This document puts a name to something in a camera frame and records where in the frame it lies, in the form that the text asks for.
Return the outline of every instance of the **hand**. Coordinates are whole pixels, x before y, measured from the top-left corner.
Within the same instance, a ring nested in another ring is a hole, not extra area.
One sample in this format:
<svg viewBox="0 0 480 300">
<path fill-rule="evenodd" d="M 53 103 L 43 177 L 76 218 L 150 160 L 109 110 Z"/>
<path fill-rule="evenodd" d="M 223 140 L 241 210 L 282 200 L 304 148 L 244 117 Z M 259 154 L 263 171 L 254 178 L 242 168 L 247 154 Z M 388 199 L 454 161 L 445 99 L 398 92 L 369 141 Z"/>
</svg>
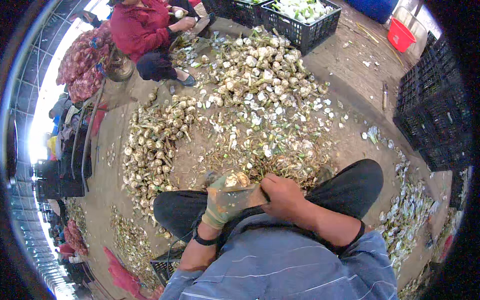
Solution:
<svg viewBox="0 0 480 300">
<path fill-rule="evenodd" d="M 262 205 L 262 209 L 271 216 L 298 223 L 310 203 L 298 184 L 292 179 L 267 174 L 260 185 L 270 197 L 270 203 Z"/>
<path fill-rule="evenodd" d="M 172 7 L 170 8 L 170 12 L 172 12 L 172 13 L 175 13 L 175 12 L 178 11 L 178 10 L 183 11 L 183 14 L 184 14 L 184 15 L 187 15 L 187 14 L 188 14 L 188 10 L 185 10 L 185 9 L 183 9 L 183 8 L 181 8 L 181 7 L 172 6 Z"/>
<path fill-rule="evenodd" d="M 195 18 L 192 17 L 185 17 L 180 21 L 176 22 L 169 26 L 170 30 L 173 32 L 177 31 L 188 31 L 192 29 L 196 24 Z"/>
<path fill-rule="evenodd" d="M 225 186 L 225 180 L 227 179 L 227 175 L 222 176 L 217 181 L 210 185 L 211 188 L 220 189 Z M 207 198 L 207 209 L 202 216 L 202 221 L 215 228 L 215 229 L 222 229 L 223 226 L 233 219 L 236 215 L 240 212 L 239 209 L 235 208 L 234 206 L 228 207 L 219 207 L 213 201 L 210 195 Z"/>
</svg>

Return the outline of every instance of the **metal pole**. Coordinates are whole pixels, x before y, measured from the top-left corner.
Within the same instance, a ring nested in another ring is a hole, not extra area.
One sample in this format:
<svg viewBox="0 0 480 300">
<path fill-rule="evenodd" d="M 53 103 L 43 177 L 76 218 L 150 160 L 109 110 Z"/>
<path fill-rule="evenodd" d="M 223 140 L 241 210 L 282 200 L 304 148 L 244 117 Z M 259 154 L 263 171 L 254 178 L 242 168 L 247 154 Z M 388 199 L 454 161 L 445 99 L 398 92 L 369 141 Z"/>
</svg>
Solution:
<svg viewBox="0 0 480 300">
<path fill-rule="evenodd" d="M 82 112 L 80 113 L 80 121 L 78 122 L 77 124 L 77 130 L 75 131 L 75 138 L 73 140 L 73 147 L 72 147 L 72 161 L 71 161 L 71 164 L 70 164 L 70 167 L 72 168 L 72 176 L 73 176 L 73 180 L 75 180 L 75 172 L 73 171 L 73 160 L 75 159 L 75 150 L 77 148 L 77 138 L 78 138 L 78 132 L 80 130 L 80 127 L 82 125 L 82 120 L 83 120 L 83 117 L 84 117 L 84 113 L 85 113 L 85 109 L 87 108 L 88 105 L 90 105 L 90 99 L 91 98 L 88 98 L 85 102 L 84 102 L 84 106 L 82 107 Z"/>
<path fill-rule="evenodd" d="M 98 95 L 96 96 L 95 106 L 93 107 L 92 115 L 90 116 L 90 123 L 88 123 L 87 134 L 85 137 L 84 152 L 82 157 L 82 183 L 84 184 L 84 190 L 87 192 L 88 192 L 88 185 L 84 175 L 85 159 L 87 156 L 88 147 L 90 146 L 90 132 L 92 131 L 92 125 L 93 125 L 93 121 L 95 120 L 96 110 L 98 109 L 98 103 L 100 103 L 100 99 L 102 98 L 103 88 L 105 87 L 106 82 L 107 82 L 107 78 L 105 77 L 102 80 L 102 87 L 100 88 L 100 90 L 98 91 Z"/>
</svg>

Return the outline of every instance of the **black shoe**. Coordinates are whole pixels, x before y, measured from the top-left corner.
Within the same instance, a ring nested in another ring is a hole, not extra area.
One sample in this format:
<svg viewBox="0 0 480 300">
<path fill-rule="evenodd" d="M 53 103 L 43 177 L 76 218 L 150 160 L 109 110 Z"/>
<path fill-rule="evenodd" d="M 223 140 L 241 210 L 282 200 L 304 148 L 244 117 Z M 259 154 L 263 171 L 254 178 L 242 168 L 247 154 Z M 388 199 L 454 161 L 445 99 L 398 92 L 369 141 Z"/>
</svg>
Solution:
<svg viewBox="0 0 480 300">
<path fill-rule="evenodd" d="M 178 79 L 178 78 L 177 78 L 177 81 L 178 81 L 181 85 L 183 85 L 183 86 L 194 86 L 194 85 L 197 83 L 197 81 L 195 80 L 195 78 L 194 78 L 193 76 L 191 76 L 191 75 L 189 75 L 189 76 L 187 77 L 187 79 L 185 79 L 184 81 L 182 81 L 182 80 L 180 80 L 180 79 Z"/>
</svg>

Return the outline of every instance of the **woman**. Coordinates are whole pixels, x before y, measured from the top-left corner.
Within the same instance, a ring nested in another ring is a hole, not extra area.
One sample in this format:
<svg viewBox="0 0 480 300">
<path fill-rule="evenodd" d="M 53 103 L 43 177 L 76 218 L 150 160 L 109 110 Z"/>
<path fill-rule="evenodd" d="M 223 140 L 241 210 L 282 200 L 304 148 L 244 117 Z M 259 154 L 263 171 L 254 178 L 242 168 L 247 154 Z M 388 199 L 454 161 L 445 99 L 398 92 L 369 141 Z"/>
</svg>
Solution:
<svg viewBox="0 0 480 300">
<path fill-rule="evenodd" d="M 137 64 L 144 80 L 176 79 L 184 86 L 196 81 L 178 68 L 173 68 L 168 47 L 175 37 L 192 29 L 199 17 L 187 0 L 110 0 L 115 6 L 110 19 L 113 41 Z M 168 13 L 183 11 L 187 16 L 178 20 Z"/>
</svg>

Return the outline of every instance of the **wristband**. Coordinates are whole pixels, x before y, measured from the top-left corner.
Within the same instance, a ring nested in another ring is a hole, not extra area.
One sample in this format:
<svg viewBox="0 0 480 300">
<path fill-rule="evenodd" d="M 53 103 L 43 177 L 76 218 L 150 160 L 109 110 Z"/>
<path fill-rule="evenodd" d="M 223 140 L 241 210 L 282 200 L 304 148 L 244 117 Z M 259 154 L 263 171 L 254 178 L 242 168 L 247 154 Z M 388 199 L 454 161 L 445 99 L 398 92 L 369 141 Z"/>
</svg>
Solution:
<svg viewBox="0 0 480 300">
<path fill-rule="evenodd" d="M 172 37 L 172 36 L 175 35 L 174 32 L 168 26 L 166 27 L 166 29 L 167 29 L 167 32 L 168 32 L 168 37 Z"/>
</svg>

